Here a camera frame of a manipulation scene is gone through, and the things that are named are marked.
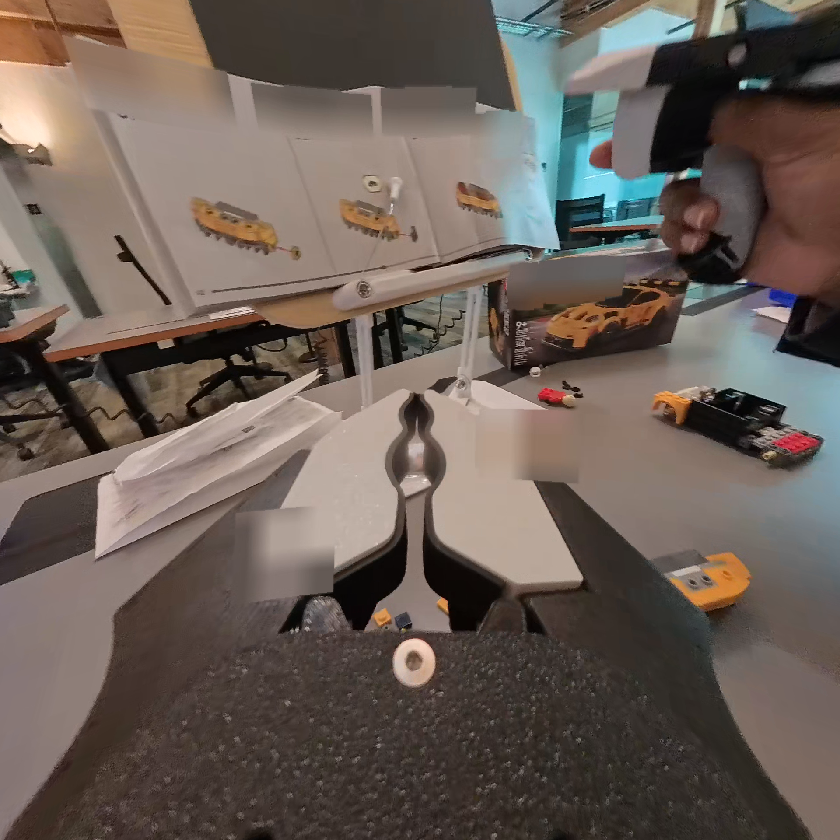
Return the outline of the person's right hand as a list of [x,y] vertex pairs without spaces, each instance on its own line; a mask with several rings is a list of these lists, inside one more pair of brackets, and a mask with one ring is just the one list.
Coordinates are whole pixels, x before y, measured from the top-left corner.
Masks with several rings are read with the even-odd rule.
[[716,111],[710,138],[747,153],[763,180],[767,208],[744,277],[838,307],[838,103],[732,99]]

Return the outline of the black lego set box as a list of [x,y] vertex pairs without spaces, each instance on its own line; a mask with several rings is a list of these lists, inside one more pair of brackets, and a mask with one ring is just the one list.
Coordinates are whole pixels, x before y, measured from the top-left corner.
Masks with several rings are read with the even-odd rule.
[[672,340],[688,285],[658,243],[531,259],[489,285],[490,345],[511,371],[652,349]]

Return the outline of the white printed paper bag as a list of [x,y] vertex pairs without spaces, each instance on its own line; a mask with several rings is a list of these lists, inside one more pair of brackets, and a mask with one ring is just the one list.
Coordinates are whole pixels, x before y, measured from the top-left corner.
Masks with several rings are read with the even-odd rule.
[[340,424],[301,393],[309,373],[172,433],[127,457],[98,484],[97,560],[266,480]]

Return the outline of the black panel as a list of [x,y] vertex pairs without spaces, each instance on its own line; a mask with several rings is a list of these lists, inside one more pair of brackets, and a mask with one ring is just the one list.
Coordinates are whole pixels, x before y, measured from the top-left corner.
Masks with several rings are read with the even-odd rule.
[[191,1],[220,70],[307,88],[474,88],[516,110],[489,1]]

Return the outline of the brown top desk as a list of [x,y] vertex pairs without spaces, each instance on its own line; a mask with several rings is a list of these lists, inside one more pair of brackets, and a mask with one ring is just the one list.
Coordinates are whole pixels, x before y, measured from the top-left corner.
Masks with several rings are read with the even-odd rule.
[[2,328],[2,355],[18,357],[35,380],[44,385],[56,403],[46,417],[58,416],[77,434],[87,452],[96,455],[109,449],[88,409],[72,391],[58,367],[62,361],[97,355],[110,382],[121,396],[130,418],[146,438],[161,432],[161,420],[134,389],[130,376],[176,364],[195,364],[231,355],[237,364],[245,348],[288,340],[314,333],[319,340],[339,331],[339,358],[345,373],[354,373],[347,322],[320,328],[270,324],[265,316],[246,309],[218,311],[204,316],[181,318],[173,306],[124,316],[100,316],[79,322],[47,349],[44,342],[53,334],[58,319],[68,312],[66,305],[18,311]]

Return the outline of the lego instruction booklet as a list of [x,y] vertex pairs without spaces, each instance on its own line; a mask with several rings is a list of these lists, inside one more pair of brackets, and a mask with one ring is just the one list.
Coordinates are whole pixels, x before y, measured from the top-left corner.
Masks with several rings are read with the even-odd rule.
[[164,276],[194,309],[327,291],[351,312],[559,246],[521,114],[344,136],[102,117]]

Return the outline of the black office chair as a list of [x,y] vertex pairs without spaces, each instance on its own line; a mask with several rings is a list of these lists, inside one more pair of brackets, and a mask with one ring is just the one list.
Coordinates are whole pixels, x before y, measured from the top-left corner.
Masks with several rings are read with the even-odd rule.
[[243,364],[235,363],[231,355],[225,356],[224,368],[200,381],[198,391],[185,404],[185,413],[188,417],[198,417],[195,405],[210,396],[222,385],[234,385],[249,400],[251,394],[244,383],[246,377],[258,381],[268,377],[279,377],[285,384],[292,382],[292,376],[286,371],[276,370],[269,363],[258,361],[252,348],[245,348],[239,355],[245,360]]

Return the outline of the orange lego bumper assembly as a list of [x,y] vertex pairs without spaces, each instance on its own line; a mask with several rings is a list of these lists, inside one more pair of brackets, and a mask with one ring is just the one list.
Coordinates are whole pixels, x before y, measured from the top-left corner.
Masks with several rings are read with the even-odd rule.
[[751,573],[731,552],[703,555],[696,550],[667,553],[650,563],[694,606],[709,613],[738,603]]

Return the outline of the black lego car chassis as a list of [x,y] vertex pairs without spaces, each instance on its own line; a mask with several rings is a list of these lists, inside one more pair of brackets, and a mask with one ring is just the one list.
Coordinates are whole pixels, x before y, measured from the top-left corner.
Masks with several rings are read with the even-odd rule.
[[654,395],[653,413],[675,427],[737,449],[771,468],[813,459],[824,438],[785,421],[787,406],[735,388],[698,385]]

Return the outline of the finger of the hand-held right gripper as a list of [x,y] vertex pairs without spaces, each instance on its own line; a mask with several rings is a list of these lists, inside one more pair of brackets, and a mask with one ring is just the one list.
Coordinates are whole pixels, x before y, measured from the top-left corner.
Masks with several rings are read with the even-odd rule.
[[612,137],[612,169],[620,178],[635,180],[656,172],[652,149],[667,96],[666,87],[620,92]]
[[598,91],[645,88],[656,51],[656,47],[639,47],[595,56],[570,75],[565,93],[584,96]]

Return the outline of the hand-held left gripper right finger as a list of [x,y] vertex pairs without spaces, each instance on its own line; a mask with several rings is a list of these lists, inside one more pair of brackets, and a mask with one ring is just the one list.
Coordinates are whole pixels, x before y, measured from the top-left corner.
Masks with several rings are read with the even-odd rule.
[[584,576],[533,478],[554,416],[506,391],[467,402],[426,391],[418,432],[431,486],[423,524],[423,571],[448,604],[453,631],[475,631],[499,600],[575,592]]

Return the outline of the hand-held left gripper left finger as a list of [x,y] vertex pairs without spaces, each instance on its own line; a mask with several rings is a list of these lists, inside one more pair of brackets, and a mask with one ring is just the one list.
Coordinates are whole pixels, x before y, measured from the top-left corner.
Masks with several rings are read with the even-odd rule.
[[406,572],[401,488],[409,437],[398,390],[343,420],[311,450],[283,508],[310,508],[332,546],[332,597],[352,627],[366,627]]

